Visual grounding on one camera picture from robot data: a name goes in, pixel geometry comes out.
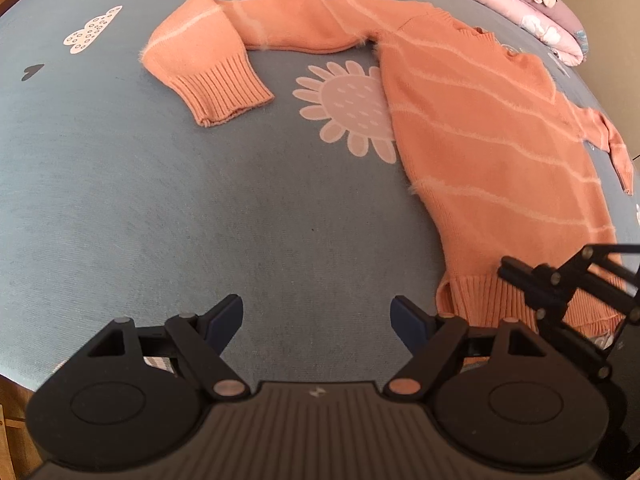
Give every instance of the screw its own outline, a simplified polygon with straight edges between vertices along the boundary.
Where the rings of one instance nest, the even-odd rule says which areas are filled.
[[[413,395],[418,393],[421,387],[414,379],[394,379],[389,383],[389,389],[396,395]]]
[[[213,391],[221,397],[237,397],[246,390],[244,384],[235,379],[224,379],[213,386]]]
[[[598,370],[598,378],[606,379],[607,377],[609,377],[610,373],[611,373],[610,368],[607,366],[603,366],[600,370]]]

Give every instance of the pink blanket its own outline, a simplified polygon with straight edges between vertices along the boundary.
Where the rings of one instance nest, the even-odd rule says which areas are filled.
[[[568,66],[577,66],[584,54],[575,38],[556,22],[522,0],[475,0],[533,34]]]

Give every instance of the bed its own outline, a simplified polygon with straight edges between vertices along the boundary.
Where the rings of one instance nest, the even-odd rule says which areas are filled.
[[[438,232],[398,160],[322,142],[296,97],[328,63],[371,75],[372,49],[251,52],[276,99],[212,132],[138,60],[183,1],[20,0],[0,17],[0,374],[37,388],[114,317],[159,324],[236,293],[244,324],[223,357],[249,383],[387,380],[409,357],[390,300],[433,311]],[[418,1],[540,56],[571,101],[600,108],[499,14]],[[618,241],[637,242],[638,199],[584,149]]]

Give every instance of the orange sweater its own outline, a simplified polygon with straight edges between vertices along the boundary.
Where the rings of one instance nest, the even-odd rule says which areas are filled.
[[[512,54],[427,3],[187,0],[141,60],[211,126],[273,98],[245,47],[322,54],[367,40],[377,43],[402,163],[442,239],[439,311],[472,325],[509,316],[534,326],[522,294],[496,276],[501,256],[558,266],[584,244],[615,243],[585,139],[610,152],[629,194],[633,181],[615,127],[569,102],[536,56]],[[565,318],[589,336],[619,319],[580,292]]]

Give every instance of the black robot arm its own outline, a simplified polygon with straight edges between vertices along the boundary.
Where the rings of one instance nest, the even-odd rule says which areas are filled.
[[[391,326],[413,357],[381,392],[373,382],[251,392],[220,358],[242,324],[235,295],[164,326],[115,319],[34,394],[27,425],[46,462],[33,478],[622,480],[640,465],[625,427],[640,405],[626,378],[636,354],[624,352],[640,316],[635,296],[590,269],[637,286],[615,252],[640,246],[588,246],[559,269],[503,259],[499,274],[524,292],[539,334],[394,298]],[[578,288],[625,315],[609,349],[562,322]],[[144,356],[169,358],[175,373]]]

